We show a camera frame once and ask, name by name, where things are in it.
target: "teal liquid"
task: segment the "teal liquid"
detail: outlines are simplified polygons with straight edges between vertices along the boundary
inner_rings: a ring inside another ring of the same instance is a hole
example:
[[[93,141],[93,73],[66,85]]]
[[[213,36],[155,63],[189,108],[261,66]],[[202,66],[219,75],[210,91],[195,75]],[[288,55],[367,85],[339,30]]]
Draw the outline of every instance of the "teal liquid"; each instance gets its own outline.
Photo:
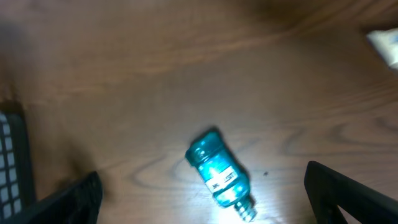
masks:
[[[250,199],[249,178],[235,163],[220,134],[209,131],[188,149],[185,158],[196,167],[214,199],[223,207],[234,205],[244,221],[250,222],[256,211]]]

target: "wood grain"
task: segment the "wood grain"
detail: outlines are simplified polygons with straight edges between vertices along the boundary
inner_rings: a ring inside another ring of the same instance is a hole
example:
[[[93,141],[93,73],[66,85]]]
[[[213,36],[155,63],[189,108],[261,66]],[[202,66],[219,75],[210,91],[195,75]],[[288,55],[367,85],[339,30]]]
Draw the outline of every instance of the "wood grain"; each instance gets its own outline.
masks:
[[[398,199],[398,81],[363,33],[397,12],[391,0],[1,1],[0,94],[24,105],[39,198],[100,171],[99,223],[239,223],[183,158],[211,125],[251,175],[256,223],[314,223],[311,160]]]

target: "bottle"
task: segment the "bottle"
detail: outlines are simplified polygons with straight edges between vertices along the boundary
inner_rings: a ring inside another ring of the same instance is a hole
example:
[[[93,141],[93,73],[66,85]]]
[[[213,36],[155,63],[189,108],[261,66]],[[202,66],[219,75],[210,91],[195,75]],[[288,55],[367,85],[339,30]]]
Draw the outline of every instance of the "bottle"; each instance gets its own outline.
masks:
[[[185,158],[197,169],[221,207],[234,205],[245,222],[253,220],[257,212],[250,198],[249,178],[228,151],[218,131],[208,131],[195,140]]]

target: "wooden surface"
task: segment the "wooden surface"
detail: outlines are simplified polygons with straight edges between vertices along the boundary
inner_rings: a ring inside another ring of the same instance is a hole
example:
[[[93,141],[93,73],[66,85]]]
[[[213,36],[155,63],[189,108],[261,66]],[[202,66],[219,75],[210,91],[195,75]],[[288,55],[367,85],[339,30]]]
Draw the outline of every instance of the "wooden surface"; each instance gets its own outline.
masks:
[[[24,106],[39,198],[101,173],[98,223],[240,223],[183,158],[211,125],[251,175],[256,223],[314,223],[311,160],[398,199],[398,81],[362,32],[397,12],[396,0],[2,0],[0,94]]]

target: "white object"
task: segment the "white object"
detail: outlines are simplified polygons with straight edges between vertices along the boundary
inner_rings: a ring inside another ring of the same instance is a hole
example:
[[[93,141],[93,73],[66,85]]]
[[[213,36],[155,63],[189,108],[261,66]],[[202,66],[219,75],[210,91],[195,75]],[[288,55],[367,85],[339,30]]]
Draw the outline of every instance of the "white object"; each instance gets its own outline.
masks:
[[[388,66],[398,69],[398,29],[375,30],[368,34],[368,39]]]

